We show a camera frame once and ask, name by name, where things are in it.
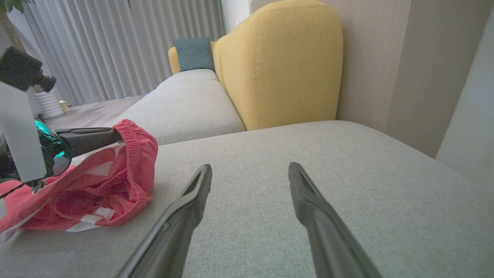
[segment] yellow sofa backrest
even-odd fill
[[[247,130],[335,119],[343,35],[336,11],[326,4],[284,0],[264,6],[218,40],[212,54]]]

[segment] sofa seat cushion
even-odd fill
[[[0,277],[115,277],[195,170],[213,170],[185,278],[315,277],[293,209],[299,162],[384,277],[492,277],[494,192],[376,130],[324,121],[160,146],[153,201],[121,227],[22,231]]]
[[[159,145],[245,131],[214,71],[197,69],[171,76],[129,108],[130,119]]]

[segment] wall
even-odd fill
[[[435,157],[493,0],[323,0],[341,18],[337,119]]]
[[[250,14],[259,10],[260,8],[264,7],[265,5],[271,4],[271,3],[276,2],[276,1],[279,1],[279,0],[249,0]]]
[[[235,22],[244,21],[250,15],[249,0],[222,0],[226,33],[235,28]]]
[[[494,8],[436,159],[494,186]]]
[[[385,132],[436,157],[492,0],[413,0]]]
[[[338,12],[344,57],[337,119],[385,131],[411,0],[324,0]]]
[[[7,48],[12,45],[10,38],[3,25],[0,24],[0,53],[3,53]]]

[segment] floor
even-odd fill
[[[122,113],[124,113],[127,109],[129,109],[143,97],[143,95],[139,95],[129,98],[113,99],[96,103],[71,106],[70,111],[67,111],[63,116],[53,119],[47,119],[45,120],[45,122],[54,130],[68,128],[111,127],[112,122],[117,117],[122,115]],[[86,157],[97,151],[99,151],[99,149],[72,158],[71,165],[79,165]]]

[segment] throw pillow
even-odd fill
[[[214,70],[209,37],[175,40],[180,71],[192,69]]]

